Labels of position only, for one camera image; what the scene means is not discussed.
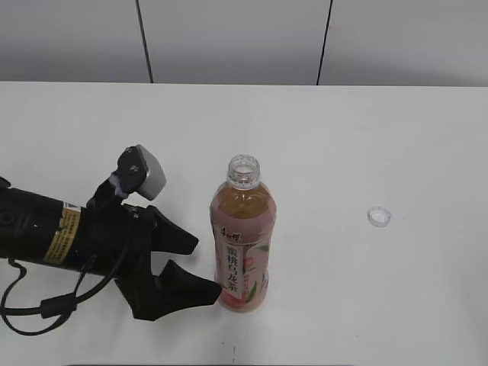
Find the bottle label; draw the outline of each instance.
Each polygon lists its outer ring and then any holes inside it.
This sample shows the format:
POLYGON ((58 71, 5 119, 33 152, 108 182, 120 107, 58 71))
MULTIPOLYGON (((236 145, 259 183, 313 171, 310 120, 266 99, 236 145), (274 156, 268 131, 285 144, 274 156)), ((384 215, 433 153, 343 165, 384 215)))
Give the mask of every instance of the bottle label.
POLYGON ((249 303, 268 286, 270 238, 254 243, 239 242, 240 233, 216 228, 217 281, 223 290, 249 303))

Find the bottle neck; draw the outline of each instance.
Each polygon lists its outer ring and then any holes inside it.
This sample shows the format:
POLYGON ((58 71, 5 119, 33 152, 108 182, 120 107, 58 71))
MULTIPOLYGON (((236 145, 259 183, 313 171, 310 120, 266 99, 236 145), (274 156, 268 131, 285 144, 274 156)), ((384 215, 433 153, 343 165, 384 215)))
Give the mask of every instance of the bottle neck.
POLYGON ((250 155, 235 156, 229 163, 227 183, 241 191, 258 187, 261 183, 258 160, 250 155))

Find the white wall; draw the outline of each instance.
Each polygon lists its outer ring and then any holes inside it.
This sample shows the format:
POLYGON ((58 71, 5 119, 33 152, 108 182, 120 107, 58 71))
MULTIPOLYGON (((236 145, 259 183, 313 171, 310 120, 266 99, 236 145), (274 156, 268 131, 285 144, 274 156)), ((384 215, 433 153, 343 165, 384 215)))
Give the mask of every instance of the white wall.
POLYGON ((487 0, 335 0, 323 85, 488 86, 487 0))
POLYGON ((140 0, 155 82, 314 85, 329 0, 140 0))
POLYGON ((134 0, 0 0, 0 80, 147 82, 134 0))

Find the white table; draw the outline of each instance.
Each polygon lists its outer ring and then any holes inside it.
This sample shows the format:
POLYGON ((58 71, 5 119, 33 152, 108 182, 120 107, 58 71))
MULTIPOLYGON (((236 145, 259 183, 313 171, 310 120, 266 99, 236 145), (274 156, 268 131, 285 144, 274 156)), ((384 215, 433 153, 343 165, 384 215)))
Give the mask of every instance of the white table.
MULTIPOLYGON (((213 277, 208 206, 233 155, 258 157, 278 203, 256 311, 136 321, 111 284, 48 335, 1 324, 0 363, 486 366, 486 101, 488 88, 0 83, 1 175, 85 204, 142 143, 169 180, 155 205, 201 239, 177 258, 197 275, 213 277), (376 205, 392 213, 386 228, 367 220, 376 205)), ((37 306, 77 278, 28 268, 10 306, 37 306)), ((17 275, 1 260, 0 290, 17 275)))

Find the plastic bottle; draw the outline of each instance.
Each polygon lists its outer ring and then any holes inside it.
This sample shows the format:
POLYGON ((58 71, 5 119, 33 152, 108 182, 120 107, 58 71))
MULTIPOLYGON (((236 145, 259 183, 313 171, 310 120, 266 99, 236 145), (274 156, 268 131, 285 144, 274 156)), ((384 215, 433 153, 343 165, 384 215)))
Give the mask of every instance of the plastic bottle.
POLYGON ((258 161, 248 155, 234 157, 227 181, 217 189, 210 205, 215 277, 223 287, 220 302, 225 307, 244 313, 265 299, 275 219, 276 204, 261 183, 258 161))

